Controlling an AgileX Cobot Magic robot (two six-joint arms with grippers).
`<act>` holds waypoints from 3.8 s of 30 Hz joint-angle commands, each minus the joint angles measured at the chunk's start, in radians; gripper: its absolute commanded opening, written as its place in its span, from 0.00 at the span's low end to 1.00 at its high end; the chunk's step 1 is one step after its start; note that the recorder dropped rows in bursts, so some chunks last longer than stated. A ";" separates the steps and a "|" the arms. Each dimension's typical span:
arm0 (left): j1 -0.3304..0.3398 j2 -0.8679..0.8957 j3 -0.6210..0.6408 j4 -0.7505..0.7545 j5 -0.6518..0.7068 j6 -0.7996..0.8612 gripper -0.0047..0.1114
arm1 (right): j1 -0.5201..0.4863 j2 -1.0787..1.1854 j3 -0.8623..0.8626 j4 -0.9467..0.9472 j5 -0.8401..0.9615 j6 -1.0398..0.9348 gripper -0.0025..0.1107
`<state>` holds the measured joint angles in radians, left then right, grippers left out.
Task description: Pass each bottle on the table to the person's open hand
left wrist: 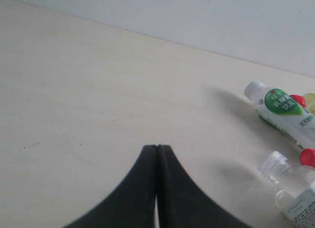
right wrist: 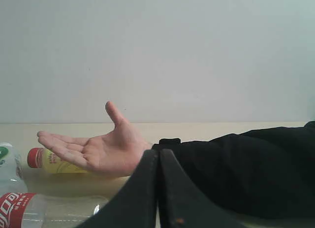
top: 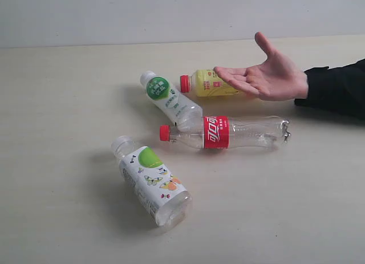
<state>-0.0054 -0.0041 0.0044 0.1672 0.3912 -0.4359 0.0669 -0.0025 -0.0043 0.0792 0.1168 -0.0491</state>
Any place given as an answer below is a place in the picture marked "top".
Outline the person's open bare hand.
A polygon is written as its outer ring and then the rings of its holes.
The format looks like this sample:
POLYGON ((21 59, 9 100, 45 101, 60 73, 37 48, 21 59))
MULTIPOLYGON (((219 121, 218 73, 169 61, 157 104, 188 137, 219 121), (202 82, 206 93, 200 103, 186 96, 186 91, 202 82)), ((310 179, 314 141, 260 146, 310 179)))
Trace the person's open bare hand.
POLYGON ((215 73, 236 90, 264 101, 306 99, 309 85, 305 72, 263 33, 257 32, 254 39, 267 56, 263 63, 248 68, 215 67, 215 73))

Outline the black jacket sleeve forearm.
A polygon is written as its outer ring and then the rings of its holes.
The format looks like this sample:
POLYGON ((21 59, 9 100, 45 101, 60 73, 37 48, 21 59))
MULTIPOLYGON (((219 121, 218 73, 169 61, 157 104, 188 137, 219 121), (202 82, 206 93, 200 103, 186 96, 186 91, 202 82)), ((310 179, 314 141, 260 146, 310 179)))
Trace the black jacket sleeve forearm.
POLYGON ((364 59, 343 67, 314 67, 305 74, 307 98, 295 99, 296 106, 364 119, 364 59))

